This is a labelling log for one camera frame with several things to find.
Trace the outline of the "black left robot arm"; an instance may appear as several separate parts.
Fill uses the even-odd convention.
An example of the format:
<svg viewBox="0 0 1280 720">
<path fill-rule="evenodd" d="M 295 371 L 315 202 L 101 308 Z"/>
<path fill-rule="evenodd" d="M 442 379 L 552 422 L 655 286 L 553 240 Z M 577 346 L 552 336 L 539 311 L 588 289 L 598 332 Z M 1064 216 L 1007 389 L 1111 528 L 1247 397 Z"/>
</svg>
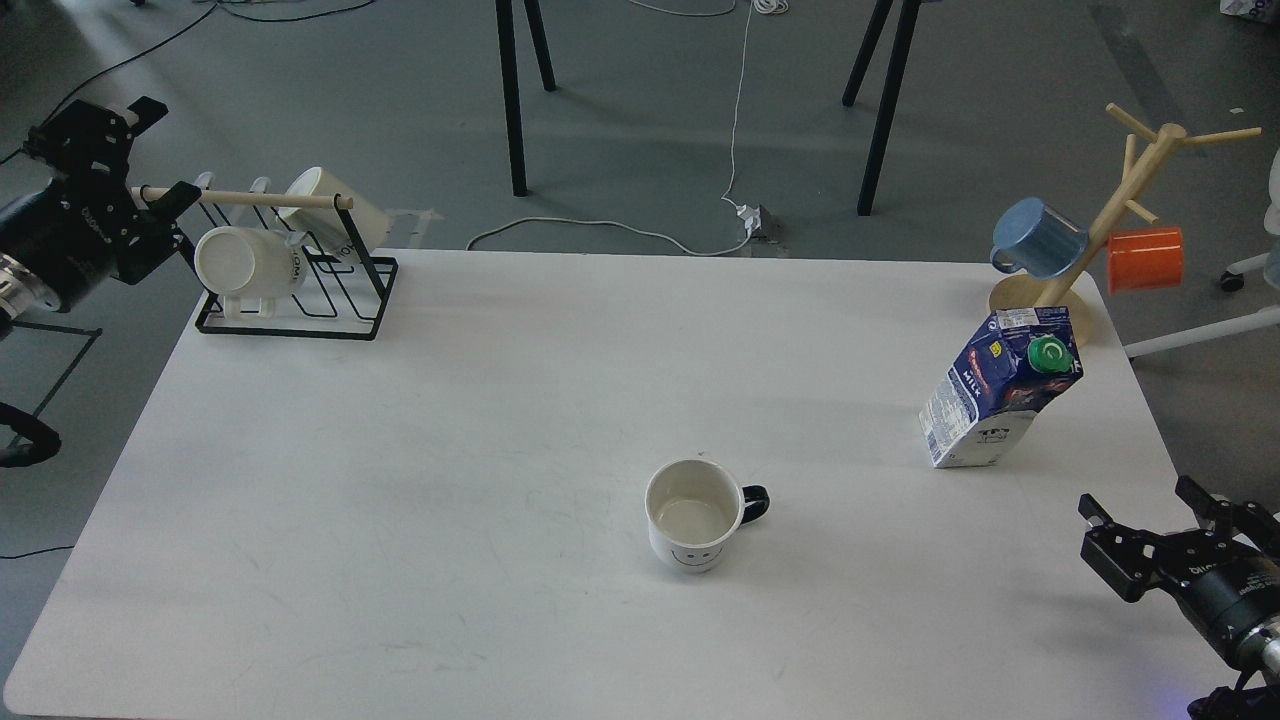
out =
<svg viewBox="0 0 1280 720">
<path fill-rule="evenodd" d="M 33 310 L 69 313 L 106 278 L 134 286 L 195 243 L 179 227 L 201 190 L 178 182 L 143 200 L 128 184 L 138 136 L 166 115 L 138 97 L 125 108 L 76 100 L 29 129 L 20 152 L 50 169 L 49 182 L 3 206 L 3 336 Z"/>
</svg>

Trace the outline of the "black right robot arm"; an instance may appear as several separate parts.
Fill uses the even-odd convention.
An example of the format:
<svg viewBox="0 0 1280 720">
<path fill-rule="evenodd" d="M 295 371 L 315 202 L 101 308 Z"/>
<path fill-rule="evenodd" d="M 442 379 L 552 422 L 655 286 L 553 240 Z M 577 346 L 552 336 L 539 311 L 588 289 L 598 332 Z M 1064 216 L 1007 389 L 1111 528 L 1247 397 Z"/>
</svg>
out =
<svg viewBox="0 0 1280 720">
<path fill-rule="evenodd" d="M 1262 503 L 1211 495 L 1188 475 L 1176 496 L 1193 511 L 1189 530 L 1158 534 L 1123 525 L 1092 496 L 1082 559 L 1124 601 L 1167 593 L 1217 656 L 1239 674 L 1190 702 L 1192 719 L 1277 717 L 1279 524 Z"/>
</svg>

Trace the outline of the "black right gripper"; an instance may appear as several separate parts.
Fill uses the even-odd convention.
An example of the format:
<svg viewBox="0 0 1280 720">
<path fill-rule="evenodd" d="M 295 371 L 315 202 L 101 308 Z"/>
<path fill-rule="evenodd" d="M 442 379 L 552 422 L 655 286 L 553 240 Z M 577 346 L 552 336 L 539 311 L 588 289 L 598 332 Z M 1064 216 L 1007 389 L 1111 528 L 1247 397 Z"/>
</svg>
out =
<svg viewBox="0 0 1280 720">
<path fill-rule="evenodd" d="M 1175 495 L 1204 516 L 1204 528 L 1134 529 L 1082 495 L 1082 559 L 1128 603 L 1149 591 L 1170 594 L 1222 660 L 1277 660 L 1277 520 L 1256 502 L 1216 497 L 1190 475 L 1178 478 Z"/>
</svg>

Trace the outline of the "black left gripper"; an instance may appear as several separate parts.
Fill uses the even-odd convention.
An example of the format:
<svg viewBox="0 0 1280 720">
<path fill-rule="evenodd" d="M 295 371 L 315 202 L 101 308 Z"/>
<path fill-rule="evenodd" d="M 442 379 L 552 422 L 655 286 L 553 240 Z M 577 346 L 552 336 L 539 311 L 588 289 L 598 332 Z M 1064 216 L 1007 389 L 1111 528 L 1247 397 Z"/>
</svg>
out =
<svg viewBox="0 0 1280 720">
<path fill-rule="evenodd" d="M 177 252 L 191 259 L 177 222 L 204 191 L 146 184 L 137 202 L 127 184 L 134 138 L 168 113 L 147 96 L 123 110 L 76 100 L 29 131 L 22 151 L 52 178 L 3 208 L 4 313 L 68 313 L 106 277 L 138 284 Z"/>
</svg>

